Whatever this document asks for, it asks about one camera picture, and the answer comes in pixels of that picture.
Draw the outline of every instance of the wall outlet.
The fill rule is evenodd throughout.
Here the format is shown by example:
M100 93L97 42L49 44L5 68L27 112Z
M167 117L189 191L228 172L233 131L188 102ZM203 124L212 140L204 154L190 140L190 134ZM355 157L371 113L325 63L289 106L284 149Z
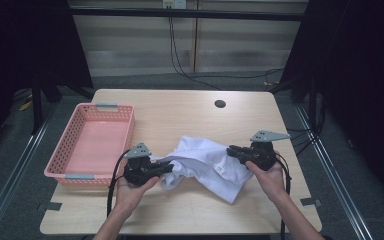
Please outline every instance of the wall outlet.
M163 8L174 8L174 1L175 0L163 0Z
M186 9L186 0L174 0L175 9Z

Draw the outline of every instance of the white panel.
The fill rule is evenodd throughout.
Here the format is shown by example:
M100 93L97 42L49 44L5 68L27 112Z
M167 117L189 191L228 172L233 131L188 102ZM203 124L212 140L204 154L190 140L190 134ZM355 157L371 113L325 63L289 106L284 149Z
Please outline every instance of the white panel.
M69 3L114 8L162 7L161 0L69 0ZM306 5L305 0L187 1L188 9L220 11L302 13ZM175 72L170 57L173 49L168 18L74 16L74 20L92 76ZM173 20L178 57L186 72L283 67L299 27L299 22L200 19L196 29L195 21Z

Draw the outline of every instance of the white cloth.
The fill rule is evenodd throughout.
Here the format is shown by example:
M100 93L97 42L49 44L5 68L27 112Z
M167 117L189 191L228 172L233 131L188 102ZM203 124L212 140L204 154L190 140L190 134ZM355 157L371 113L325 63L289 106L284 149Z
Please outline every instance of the white cloth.
M161 181L162 188L175 188L186 177L195 177L207 189L229 203L233 203L253 175L236 158L227 155L226 146L205 138L183 136L174 152L160 159L171 161L171 173Z

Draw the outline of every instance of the floor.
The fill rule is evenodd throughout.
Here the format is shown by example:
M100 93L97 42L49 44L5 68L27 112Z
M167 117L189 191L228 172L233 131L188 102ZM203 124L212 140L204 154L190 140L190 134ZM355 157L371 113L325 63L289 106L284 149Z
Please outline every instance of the floor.
M241 72L231 73L231 76L255 74L261 75L255 72ZM216 90L215 86L228 91L264 91L272 86L267 83L275 84L276 79L277 77L270 75L268 79L264 76L245 79L207 77L196 78L194 79L196 81L193 81L178 74L158 74L97 77L94 78L94 84L95 89ZM43 135L39 137L31 135L33 111L31 107L25 111L18 110L23 102L22 98L14 102L11 114L0 131L0 239L91 238L91 236L45 236L39 230L44 212L38 206L49 201L56 185L53 179L43 176L43 169L75 105L90 101L67 88L62 87L60 90L63 93L61 102L44 101L45 117L47 114L50 117L47 118L47 127ZM317 145L309 144L308 133L301 131L305 128L305 116L302 119L303 114L299 109L305 110L307 104L292 103L288 91L276 94L275 99L285 125L292 135L295 150L297 153L300 152L298 160L310 192L313 198L321 203L317 210L323 224L322 233L333 239L384 239L384 187L366 167L358 150L350 147L347 135L342 132L329 111L326 111L320 135L321 146L328 153L327 163L323 163L320 160L320 152L315 150ZM32 141L39 141L39 144L35 148L26 148ZM21 156L27 156L27 160L22 159ZM14 176L14 170L18 170L16 176ZM329 172L339 177L340 182L336 182L336 185L343 185L345 195L349 195L351 203L345 201L347 198L344 198L343 194L338 194L338 189L344 189L335 186L333 181L335 177L329 176ZM253 237L255 236L244 236L241 239ZM273 235L271 239L279 239L279 236Z

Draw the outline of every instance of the cord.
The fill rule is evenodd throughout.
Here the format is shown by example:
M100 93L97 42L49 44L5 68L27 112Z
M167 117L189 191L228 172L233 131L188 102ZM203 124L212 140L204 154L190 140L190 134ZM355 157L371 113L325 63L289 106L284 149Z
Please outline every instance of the cord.
M285 190L286 190L286 193L289 195L291 193L291 175L289 175L289 166L288 166L288 163L286 162L285 158L276 153L276 156L279 156L280 159L282 159L282 161L285 163L283 164L282 161L280 161L279 159L276 158L276 161L280 164L280 166L282 167L283 171L285 172L285 179L286 179L286 186L285 186ZM280 239L281 240L284 240L285 239L285 222L282 221L280 222Z
M320 134L322 133L322 130L323 130L323 126L324 126L325 120L326 120L326 106L327 106L327 103L326 103L325 99L323 98L322 99L322 106L320 108L320 113L319 113L319 119L318 119L317 127L316 127L316 129L314 129L314 137L312 137L309 140L305 140L303 142L295 144L293 146L293 147L297 147L297 146L302 145L302 144L304 144L304 143L306 143L308 141L307 144L305 144L304 147L302 147L295 154L296 156L299 156L308 146L310 146L310 144L314 143L317 139L319 139ZM287 130L289 130L289 131L309 131L311 129L303 129L303 130L287 129Z
M113 172L113 175L112 175L112 178L111 178L111 183L110 183L110 186L108 186L108 198L107 198L107 217L108 215L110 215L110 212L111 212L111 208L112 208L112 198L113 198L113 195L114 195L114 188L115 188L115 185L118 181L118 179L122 178L123 176L120 176L118 178L116 178L116 175L117 175L117 170L120 166L120 163L121 163L121 160L123 160L124 158L124 155L126 155L126 153L128 152L129 150L125 151L121 156L120 158L117 160L117 163L115 164L115 168L114 168L114 172Z
M310 129L309 128L304 128L304 129L286 128L286 130L291 132L306 132L306 131L309 131Z
M201 84L204 84L204 85L207 85L209 87L212 87L214 89L217 89L217 90L221 90L219 87L217 86L214 86L212 84L209 84L209 83L206 83L206 82L203 82L203 81L199 81L197 80L197 78L237 78L237 79L252 79L252 78L260 78L260 77L264 77L266 79L266 89L264 91L267 91L268 90L268 78L267 76L270 75L270 74L273 74L275 72L278 72L278 71L281 71L283 70L284 68L275 68L275 69L270 69L270 70L267 70L266 72L264 72L263 74L259 74L259 75L254 75L254 76L228 76L228 75L209 75L209 76L190 76L188 74L186 74L186 72L183 70L182 68L182 65L180 64L180 60L179 60L179 55L177 54L177 46L176 46L176 40L175 40L175 37L174 37L174 25L173 25L173 19L170 17L169 18L169 26L170 26L170 56L171 56L171 63L173 65L173 68L174 70L177 72L177 74L183 76L183 77L186 77L188 78L189 80L191 81L194 81L194 82L197 82L197 83L201 83ZM174 57L173 57L173 49L174 49L174 55L176 57L176 61L177 61L177 65L178 65L178 68L180 69L177 69L177 66L175 64L175 61L174 61Z
M169 21L169 25L170 25L170 56L171 56L171 63L173 65L173 68L174 70L181 76L183 77L186 77L188 78L189 80L191 81L194 81L194 82L197 82L197 83L201 83L201 84L204 84L204 85L207 85L211 88L214 88L214 89L217 89L217 90L221 90L220 88L212 85L212 84L209 84L209 83L206 83L206 82L202 82L202 81L198 81L190 76L188 76L185 71L183 71L183 68L182 68L182 65L180 64L180 60L179 60L179 55L177 54L177 47L176 47L176 41L175 41L175 37L174 37L174 26L173 26L173 19L170 17L168 19ZM174 63L174 59L173 59L173 47L174 47L174 53L175 53L175 56L176 56L176 59L177 59L177 64L179 65L179 69L181 72L179 72L179 70L177 69L176 67L176 64Z
M300 134L298 134L298 135L296 135L295 137L291 138L291 141L293 141L293 140L295 140L295 139L301 137L301 136L304 135L304 134L305 134L305 132L301 132Z

